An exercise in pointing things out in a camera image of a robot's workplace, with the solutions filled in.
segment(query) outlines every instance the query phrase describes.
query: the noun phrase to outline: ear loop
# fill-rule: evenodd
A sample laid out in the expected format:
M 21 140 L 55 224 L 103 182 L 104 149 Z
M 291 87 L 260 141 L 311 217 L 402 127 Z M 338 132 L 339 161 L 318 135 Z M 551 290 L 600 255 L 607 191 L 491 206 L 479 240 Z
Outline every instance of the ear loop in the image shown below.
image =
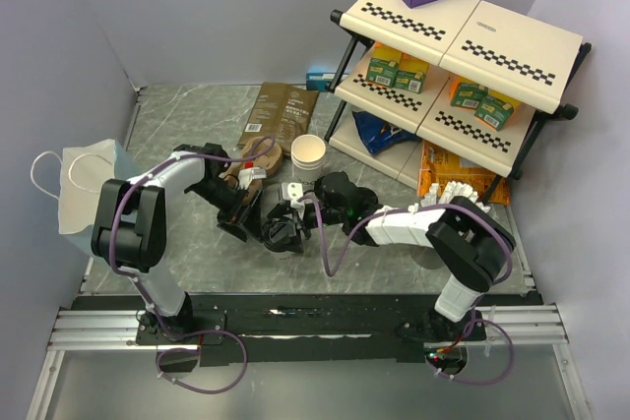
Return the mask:
M 35 176 L 34 176 L 35 165 L 37 164 L 37 162 L 40 159 L 42 159 L 44 156 L 46 156 L 48 154 L 52 154 L 53 156 L 55 156 L 59 160 L 59 165 L 62 165 L 61 156 L 59 156 L 59 154 L 57 154 L 55 151 L 44 151 L 42 154 L 40 154 L 38 157 L 36 157 L 32 161 L 32 164 L 31 164 L 31 182 L 32 182 L 32 184 L 34 186 L 36 186 L 37 189 L 39 189 L 41 192 L 43 192 L 46 196 L 50 196 L 53 199 L 56 199 L 58 201 L 59 200 L 59 196 L 54 195 L 52 192 L 46 191 L 43 187 L 41 187 L 39 184 L 37 184 L 37 181 L 35 181 Z
M 104 158 L 104 157 L 102 157 L 101 155 L 96 154 L 96 153 L 94 153 L 94 152 L 85 152 L 85 153 L 80 154 L 79 156 L 75 157 L 74 161 L 72 161 L 72 163 L 70 163 L 70 168 L 68 169 L 68 180 L 69 180 L 69 181 L 70 181 L 70 182 L 71 182 L 71 183 L 72 183 L 72 184 L 73 184 L 76 188 L 81 189 L 82 191 L 86 191 L 86 192 L 89 192 L 89 193 L 91 193 L 91 194 L 99 194 L 99 193 L 100 193 L 100 190 L 95 191 L 94 189 L 88 189 L 87 187 L 80 186 L 80 185 L 79 185 L 79 184 L 77 184 L 77 183 L 75 182 L 75 180 L 72 178 L 72 171 L 73 171 L 73 169 L 75 168 L 75 164 L 76 164 L 77 162 L 79 162 L 79 160 L 83 159 L 83 158 L 84 158 L 84 157 L 86 157 L 86 156 L 95 156 L 95 157 L 97 157 L 98 159 L 100 159 L 100 160 L 102 160 L 102 161 L 105 161 L 105 162 L 106 162 L 107 164 L 109 164 L 110 166 L 113 166 L 113 164 L 112 164 L 111 162 L 109 162 L 107 159 L 105 159 L 105 158 Z

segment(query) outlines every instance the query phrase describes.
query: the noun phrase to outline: shelf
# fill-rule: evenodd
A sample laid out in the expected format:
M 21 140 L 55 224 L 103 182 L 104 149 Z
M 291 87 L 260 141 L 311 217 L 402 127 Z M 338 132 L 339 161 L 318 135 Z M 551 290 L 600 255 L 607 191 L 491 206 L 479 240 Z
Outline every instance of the shelf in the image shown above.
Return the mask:
M 480 2 L 440 66 L 553 113 L 580 44 L 578 34 Z
M 330 145 L 393 179 L 398 179 L 401 171 L 407 165 L 416 148 L 419 148 L 418 142 L 403 142 L 381 151 L 376 156 L 372 156 L 365 149 L 365 146 L 361 142 L 361 138 L 356 132 L 356 126 L 354 125 L 354 118 L 352 115 L 347 116 L 340 123 L 335 135 L 331 137 Z
M 418 143 L 413 150 L 413 153 L 407 160 L 407 164 L 401 170 L 398 175 L 398 180 L 417 190 L 417 180 L 420 177 L 420 159 L 422 158 L 422 144 Z
M 484 125 L 474 112 L 452 107 L 450 80 L 429 110 L 417 134 L 475 164 L 507 177 L 512 171 L 523 139 L 534 116 L 534 108 L 521 105 L 500 132 Z
M 389 89 L 365 81 L 372 50 L 365 53 L 354 70 L 335 89 L 335 95 L 383 120 L 407 130 L 417 132 L 448 80 L 448 73 L 431 66 L 422 93 Z
M 582 37 L 479 0 L 358 0 L 340 26 L 553 113 Z
M 479 0 L 440 0 L 410 9 L 402 0 L 358 0 L 340 26 L 438 66 Z

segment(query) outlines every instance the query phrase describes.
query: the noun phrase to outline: chip bag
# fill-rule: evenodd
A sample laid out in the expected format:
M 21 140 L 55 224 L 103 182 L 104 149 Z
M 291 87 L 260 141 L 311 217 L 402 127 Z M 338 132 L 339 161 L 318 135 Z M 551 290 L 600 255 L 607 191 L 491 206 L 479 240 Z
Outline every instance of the chip bag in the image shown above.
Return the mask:
M 482 197 L 496 176 L 494 172 L 479 167 L 473 162 L 433 145 L 426 140 L 422 141 L 421 146 L 422 153 L 417 186 L 419 197 L 429 192 L 429 188 L 433 183 L 439 184 L 438 196 L 441 196 L 444 187 L 449 181 L 469 184 Z M 510 187 L 506 179 L 501 180 L 490 202 L 504 206 L 510 205 Z
M 371 113 L 352 112 L 352 115 L 358 136 L 373 156 L 396 143 L 419 141 L 413 133 L 395 127 Z

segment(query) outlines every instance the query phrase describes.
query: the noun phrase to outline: orange snack bag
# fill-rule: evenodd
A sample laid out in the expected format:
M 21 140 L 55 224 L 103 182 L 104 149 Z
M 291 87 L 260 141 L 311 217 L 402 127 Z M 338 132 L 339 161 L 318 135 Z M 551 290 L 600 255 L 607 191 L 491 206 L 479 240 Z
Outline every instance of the orange snack bag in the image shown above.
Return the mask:
M 420 170 L 418 176 L 417 194 L 423 197 L 429 192 L 431 184 L 438 183 L 440 190 L 438 196 L 442 195 L 444 188 L 449 181 L 458 181 L 469 184 L 479 194 L 479 199 L 483 197 L 485 191 L 490 187 L 492 180 L 496 176 L 494 172 L 459 157 L 453 152 L 433 145 L 422 140 L 422 154 L 420 159 Z M 510 187 L 507 180 L 502 179 L 490 199 L 492 204 L 510 205 Z

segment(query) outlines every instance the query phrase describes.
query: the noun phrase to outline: checkered pattern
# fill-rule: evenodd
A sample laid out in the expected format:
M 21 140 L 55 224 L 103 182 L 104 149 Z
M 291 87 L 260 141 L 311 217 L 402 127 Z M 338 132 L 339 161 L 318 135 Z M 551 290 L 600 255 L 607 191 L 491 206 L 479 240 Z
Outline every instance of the checkered pattern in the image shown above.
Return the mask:
M 486 50 L 480 44 L 474 44 L 469 39 L 466 40 L 462 49 L 470 51 L 474 56 L 481 56 L 486 61 L 494 61 L 497 66 L 506 66 L 510 71 L 518 71 L 521 76 L 530 76 L 534 81 L 543 81 L 548 86 L 553 85 L 552 79 L 555 79 L 555 74 L 545 74 L 542 69 L 532 69 L 529 64 L 521 64 L 516 59 L 508 59 L 502 54 L 497 55 L 491 49 Z
M 462 120 L 457 120 L 453 117 L 453 115 L 447 115 L 442 110 L 438 112 L 438 116 L 435 117 L 435 121 L 443 123 L 453 130 L 462 132 L 466 136 L 473 137 L 475 140 L 478 140 L 485 145 L 490 145 L 497 150 L 502 150 L 503 152 L 508 152 L 509 147 L 512 146 L 511 142 L 504 142 L 498 137 L 493 137 L 488 132 L 483 132 L 468 123 L 464 123 Z
M 422 22 L 415 22 L 412 19 L 406 19 L 402 15 L 394 15 L 391 10 L 383 10 L 383 7 L 376 6 L 371 2 L 366 2 L 365 7 L 361 9 L 361 12 L 367 12 L 374 17 L 379 17 L 386 22 L 391 22 L 394 25 L 400 25 L 404 29 L 411 29 L 416 33 L 422 33 L 424 36 L 433 36 L 438 41 L 442 39 L 442 36 L 446 34 L 443 30 L 438 30 L 436 27 L 425 25 Z
M 407 97 L 403 93 L 396 92 L 393 89 L 388 89 L 383 86 L 376 86 L 375 84 L 368 83 L 363 78 L 362 74 L 358 74 L 356 78 L 352 80 L 354 83 L 359 84 L 362 88 L 368 89 L 372 92 L 376 92 L 379 95 L 393 101 L 394 103 L 402 105 L 404 108 L 410 108 L 414 112 L 417 112 L 422 105 L 422 102 L 415 100 L 411 97 Z

